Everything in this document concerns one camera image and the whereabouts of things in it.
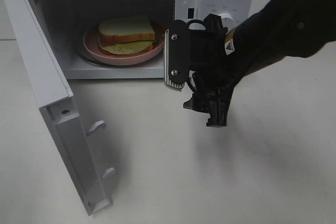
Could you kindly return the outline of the black-sleeved right robot arm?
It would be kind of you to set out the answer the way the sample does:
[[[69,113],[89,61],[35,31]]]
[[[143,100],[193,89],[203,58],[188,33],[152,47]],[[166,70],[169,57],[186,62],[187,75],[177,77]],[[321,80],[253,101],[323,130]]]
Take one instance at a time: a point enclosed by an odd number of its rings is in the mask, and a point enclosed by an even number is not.
[[[271,0],[225,38],[226,88],[233,88],[258,63],[284,56],[308,58],[335,41],[335,0]]]

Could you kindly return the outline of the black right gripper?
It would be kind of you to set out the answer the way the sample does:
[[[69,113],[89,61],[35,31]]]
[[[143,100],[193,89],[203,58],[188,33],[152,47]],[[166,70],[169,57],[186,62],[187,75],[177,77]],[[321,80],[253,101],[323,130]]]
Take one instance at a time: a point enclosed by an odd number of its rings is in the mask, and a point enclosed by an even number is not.
[[[203,25],[205,29],[189,30],[191,24]],[[233,95],[224,70],[223,41],[227,32],[221,18],[209,14],[204,20],[188,23],[174,20],[164,34],[164,83],[172,90],[181,91],[186,82],[193,94],[183,103],[183,108],[209,114],[208,127],[227,125]],[[188,78],[189,67],[193,73]]]

